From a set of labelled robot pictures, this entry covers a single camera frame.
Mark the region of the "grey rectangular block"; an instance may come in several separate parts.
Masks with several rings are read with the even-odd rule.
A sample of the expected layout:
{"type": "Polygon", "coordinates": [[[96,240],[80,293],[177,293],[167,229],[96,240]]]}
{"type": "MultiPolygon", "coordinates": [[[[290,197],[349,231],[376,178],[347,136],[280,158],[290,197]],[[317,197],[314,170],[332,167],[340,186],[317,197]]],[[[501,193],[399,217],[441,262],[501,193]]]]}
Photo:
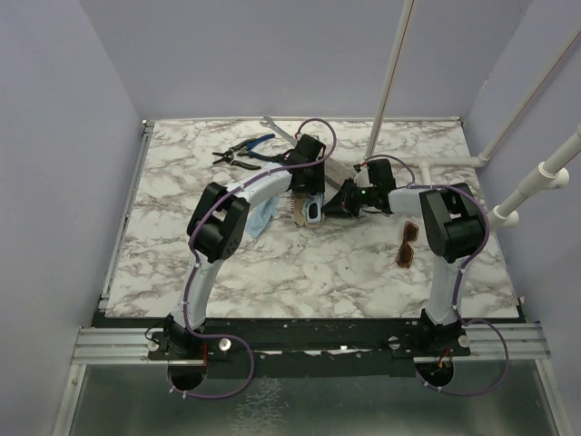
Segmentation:
{"type": "Polygon", "coordinates": [[[352,166],[340,163],[331,157],[324,162],[325,181],[336,190],[339,190],[347,179],[353,179],[356,175],[357,172],[352,166]]]}

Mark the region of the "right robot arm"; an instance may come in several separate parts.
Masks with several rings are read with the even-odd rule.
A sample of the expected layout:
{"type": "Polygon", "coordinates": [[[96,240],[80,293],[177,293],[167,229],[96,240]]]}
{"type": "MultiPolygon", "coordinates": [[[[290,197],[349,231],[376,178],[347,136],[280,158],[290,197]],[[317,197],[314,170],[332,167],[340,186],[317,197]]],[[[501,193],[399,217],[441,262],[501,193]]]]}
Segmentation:
{"type": "Polygon", "coordinates": [[[450,342],[449,326],[461,321],[461,299],[468,267],[485,248],[490,236],[487,213],[466,183],[419,185],[410,182],[398,187],[391,169],[395,158],[373,156],[361,168],[369,184],[344,181],[339,191],[323,207],[328,216],[357,218],[370,207],[386,215],[416,215],[422,219],[428,246],[435,255],[435,271],[430,296],[422,310],[427,325],[417,333],[419,348],[437,355],[450,342]]]}

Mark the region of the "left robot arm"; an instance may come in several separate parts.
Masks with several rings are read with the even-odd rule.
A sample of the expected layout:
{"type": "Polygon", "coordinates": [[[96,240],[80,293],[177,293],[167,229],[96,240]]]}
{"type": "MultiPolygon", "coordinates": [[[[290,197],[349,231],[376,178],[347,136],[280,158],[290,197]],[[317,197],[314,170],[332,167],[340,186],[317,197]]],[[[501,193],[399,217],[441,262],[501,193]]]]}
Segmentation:
{"type": "Polygon", "coordinates": [[[206,321],[218,272],[239,248],[252,211],[289,190],[323,193],[323,163],[336,144],[326,147],[317,138],[302,134],[293,148],[273,156],[250,176],[204,188],[186,229],[190,261],[184,285],[163,325],[163,334],[177,356],[191,358],[203,342],[221,338],[201,333],[199,328],[206,321]]]}

